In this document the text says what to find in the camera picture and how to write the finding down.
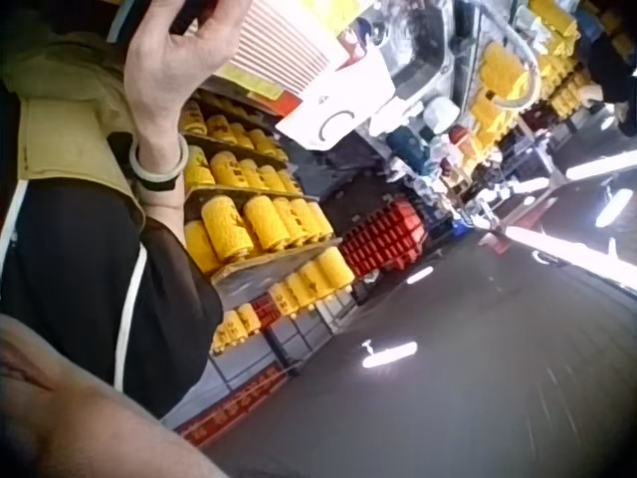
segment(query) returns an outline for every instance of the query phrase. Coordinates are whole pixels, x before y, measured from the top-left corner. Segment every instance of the hand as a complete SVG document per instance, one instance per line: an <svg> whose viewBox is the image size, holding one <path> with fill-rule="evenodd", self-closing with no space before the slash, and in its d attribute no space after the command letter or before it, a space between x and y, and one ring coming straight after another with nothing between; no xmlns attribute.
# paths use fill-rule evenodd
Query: hand
<svg viewBox="0 0 637 478"><path fill-rule="evenodd" d="M192 37L168 32L184 0L152 0L135 32L124 87L141 137L161 140L177 131L192 93L234 54L252 0L219 0Z"/></svg>

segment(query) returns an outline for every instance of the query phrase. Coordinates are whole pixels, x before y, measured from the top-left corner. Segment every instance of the yellow canister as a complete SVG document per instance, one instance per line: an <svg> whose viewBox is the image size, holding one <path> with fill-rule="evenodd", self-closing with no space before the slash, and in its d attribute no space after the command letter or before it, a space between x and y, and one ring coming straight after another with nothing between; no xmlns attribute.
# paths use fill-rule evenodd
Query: yellow canister
<svg viewBox="0 0 637 478"><path fill-rule="evenodd" d="M210 170L219 184L248 187L248 180L243 175L237 158L230 151L215 154L210 160Z"/></svg>
<svg viewBox="0 0 637 478"><path fill-rule="evenodd" d="M239 122L231 122L230 123L230 130L232 131L232 133L237 138L237 143L240 146L247 147L248 149L254 149L255 148L255 146L250 141L250 138L246 134L246 131L244 130L242 124L240 124Z"/></svg>
<svg viewBox="0 0 637 478"><path fill-rule="evenodd" d="M290 243L290 234L268 196L255 196L243 208L259 243L266 251L280 251Z"/></svg>
<svg viewBox="0 0 637 478"><path fill-rule="evenodd" d="M299 273L294 272L286 277L286 286L292 295L294 296L297 304L299 304L299 308L307 307L309 310L313 311L315 309L314 301L316 298L312 295L312 292L305 285L303 279Z"/></svg>
<svg viewBox="0 0 637 478"><path fill-rule="evenodd" d="M259 320L259 316L252 307L252 304L247 302L246 304L239 306L237 308L237 313L239 314L239 319L245 327L248 334L258 334L261 331L261 321Z"/></svg>
<svg viewBox="0 0 637 478"><path fill-rule="evenodd" d="M288 289L288 286L282 282L278 282L268 289L268 294L272 297L272 300L277 305L277 309L279 309L282 316L290 316L291 319L296 318L299 303L292 292Z"/></svg>
<svg viewBox="0 0 637 478"><path fill-rule="evenodd" d="M228 311L223 315L223 326L231 346L245 342L248 331L243 327L237 311Z"/></svg>
<svg viewBox="0 0 637 478"><path fill-rule="evenodd" d="M327 277L316 261L308 261L297 272L308 290L317 299L324 299L334 292L334 287L329 284Z"/></svg>
<svg viewBox="0 0 637 478"><path fill-rule="evenodd" d="M232 133L228 120L223 115L213 115L206 122L208 126L208 135L219 141L236 144L237 138Z"/></svg>
<svg viewBox="0 0 637 478"><path fill-rule="evenodd" d="M320 231L320 240L322 241L331 238L331 236L334 235L334 230L332 229L331 224L329 224L325 213L322 212L319 204L310 201L308 202L308 207L310 208L310 212L317 222L318 230Z"/></svg>
<svg viewBox="0 0 637 478"><path fill-rule="evenodd" d="M203 114L197 102L188 100L181 109L179 116L179 129L186 132L195 132L197 134L206 134L208 128L203 120Z"/></svg>
<svg viewBox="0 0 637 478"><path fill-rule="evenodd" d="M283 182L286 191L293 192L295 194L303 194L303 190L287 169L281 169L277 171L277 174L279 174L281 182Z"/></svg>
<svg viewBox="0 0 637 478"><path fill-rule="evenodd" d="M243 258L254 246L235 203L228 196L210 199L201 209L201 217L217 256L222 261Z"/></svg>
<svg viewBox="0 0 637 478"><path fill-rule="evenodd" d="M304 199L293 199L290 201L292 212L299 218L303 228L308 233L310 242L317 242L320 239L320 228L315 216Z"/></svg>
<svg viewBox="0 0 637 478"><path fill-rule="evenodd" d="M258 152L262 152L263 154L267 154L272 157L277 156L277 148L260 129L251 130L248 133L248 136L252 140L252 143Z"/></svg>
<svg viewBox="0 0 637 478"><path fill-rule="evenodd" d="M202 221L191 221L184 228L186 250L201 272L210 274L221 267Z"/></svg>
<svg viewBox="0 0 637 478"><path fill-rule="evenodd" d="M285 197L277 197L272 202L290 234L290 244L295 247L305 244L309 238L308 231L304 229L301 219L292 210L290 201Z"/></svg>
<svg viewBox="0 0 637 478"><path fill-rule="evenodd" d="M250 187L254 187L256 189L268 189L266 183L261 176L261 172L257 167L257 163L252 159L242 159L239 161L239 167L243 172L246 181L248 181L248 185Z"/></svg>
<svg viewBox="0 0 637 478"><path fill-rule="evenodd" d="M345 259L336 247L327 248L317 257L317 262L327 277L327 280L335 289L347 287L356 279L356 276L351 272L351 269L349 269Z"/></svg>
<svg viewBox="0 0 637 478"><path fill-rule="evenodd" d="M215 184L206 155L199 146L188 145L188 162L183 170L183 182L186 189L198 184Z"/></svg>
<svg viewBox="0 0 637 478"><path fill-rule="evenodd" d="M281 180L281 177L279 177L279 174L277 174L276 170L272 166L261 166L259 168L259 172L261 173L263 182L266 183L268 189L279 192L287 192L286 186Z"/></svg>

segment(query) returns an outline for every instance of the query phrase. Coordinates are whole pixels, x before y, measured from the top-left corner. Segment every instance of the fluorescent light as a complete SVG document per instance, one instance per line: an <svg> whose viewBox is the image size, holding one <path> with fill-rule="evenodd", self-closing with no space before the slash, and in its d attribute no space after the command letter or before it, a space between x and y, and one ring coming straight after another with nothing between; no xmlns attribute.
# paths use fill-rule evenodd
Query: fluorescent light
<svg viewBox="0 0 637 478"><path fill-rule="evenodd" d="M362 366L364 366L365 368L373 368L379 365L386 365L388 363L392 363L393 361L413 356L416 351L418 351L418 344L416 344L415 342L410 342L409 344L405 344L404 346L394 347L393 349L386 349L382 352L366 357L365 360L362 361Z"/></svg>
<svg viewBox="0 0 637 478"><path fill-rule="evenodd" d="M624 210L630 198L633 197L633 191L630 189L620 189L615 195L608 201L604 210L599 213L595 226L606 227L613 223L617 216Z"/></svg>
<svg viewBox="0 0 637 478"><path fill-rule="evenodd" d="M604 121L601 122L600 128L602 131L606 131L615 123L615 117L608 117Z"/></svg>
<svg viewBox="0 0 637 478"><path fill-rule="evenodd" d="M424 279L425 277L427 277L432 272L434 272L434 268L433 267L431 267L431 266L425 267L422 271L418 271L417 273L409 276L407 278L407 284L409 284L411 286L412 284L415 284L416 282Z"/></svg>
<svg viewBox="0 0 637 478"><path fill-rule="evenodd" d="M521 227L508 227L505 234L514 241L637 291L637 267L632 264L597 252L583 244L564 241Z"/></svg>
<svg viewBox="0 0 637 478"><path fill-rule="evenodd" d="M576 181L633 166L637 166L637 151L626 151L570 167L566 170L566 177L571 181Z"/></svg>
<svg viewBox="0 0 637 478"><path fill-rule="evenodd" d="M545 189L550 184L547 177L536 177L525 182L519 182L512 186L512 190L515 194L527 194L529 192L535 192L540 189Z"/></svg>

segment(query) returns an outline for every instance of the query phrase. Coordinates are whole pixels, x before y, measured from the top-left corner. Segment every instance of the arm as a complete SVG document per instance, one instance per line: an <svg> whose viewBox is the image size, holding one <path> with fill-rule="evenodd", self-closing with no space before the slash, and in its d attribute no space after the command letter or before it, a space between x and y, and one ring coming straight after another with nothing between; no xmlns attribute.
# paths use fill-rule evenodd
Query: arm
<svg viewBox="0 0 637 478"><path fill-rule="evenodd" d="M124 87L139 139L139 164L149 172L171 170L179 160L177 124L183 104L236 50L251 0L219 0L193 37L168 33L184 0L153 0L135 32ZM183 178L172 191L140 186L141 204L183 243Z"/></svg>

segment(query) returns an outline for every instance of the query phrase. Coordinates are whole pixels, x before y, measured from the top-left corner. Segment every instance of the black shirt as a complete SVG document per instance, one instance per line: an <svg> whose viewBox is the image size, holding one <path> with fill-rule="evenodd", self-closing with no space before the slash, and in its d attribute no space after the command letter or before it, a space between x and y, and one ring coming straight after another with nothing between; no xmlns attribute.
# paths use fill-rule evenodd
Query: black shirt
<svg viewBox="0 0 637 478"><path fill-rule="evenodd" d="M18 100L0 92L0 196L15 180ZM200 378L223 309L176 237L126 198L81 180L35 180L7 253L0 309L58 352L112 383L114 351L139 242L148 252L134 307L123 391L157 417Z"/></svg>

